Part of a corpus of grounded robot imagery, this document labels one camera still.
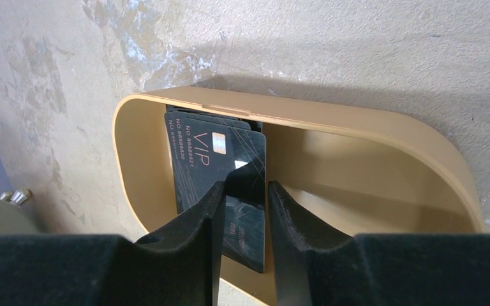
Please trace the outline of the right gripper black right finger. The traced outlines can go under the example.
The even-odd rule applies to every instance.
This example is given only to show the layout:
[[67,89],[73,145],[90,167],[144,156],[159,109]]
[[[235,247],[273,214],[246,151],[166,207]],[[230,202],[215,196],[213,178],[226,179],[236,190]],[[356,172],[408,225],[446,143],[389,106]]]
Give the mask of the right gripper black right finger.
[[354,237],[268,185],[278,305],[490,305],[490,235]]

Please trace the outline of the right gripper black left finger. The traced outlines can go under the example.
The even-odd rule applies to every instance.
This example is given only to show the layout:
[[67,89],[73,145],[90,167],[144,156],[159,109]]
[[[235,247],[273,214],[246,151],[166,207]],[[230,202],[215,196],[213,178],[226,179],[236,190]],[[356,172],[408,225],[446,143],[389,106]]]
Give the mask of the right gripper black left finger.
[[0,305],[216,305],[224,183],[135,242],[0,235]]

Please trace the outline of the black credit card stack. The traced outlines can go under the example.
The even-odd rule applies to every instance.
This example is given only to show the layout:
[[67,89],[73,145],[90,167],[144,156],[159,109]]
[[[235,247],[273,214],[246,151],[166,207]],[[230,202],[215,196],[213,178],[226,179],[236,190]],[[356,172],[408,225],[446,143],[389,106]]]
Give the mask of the black credit card stack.
[[263,133],[241,119],[174,108],[164,115],[172,151],[177,210],[195,204],[215,182],[224,182],[236,218],[265,211]]

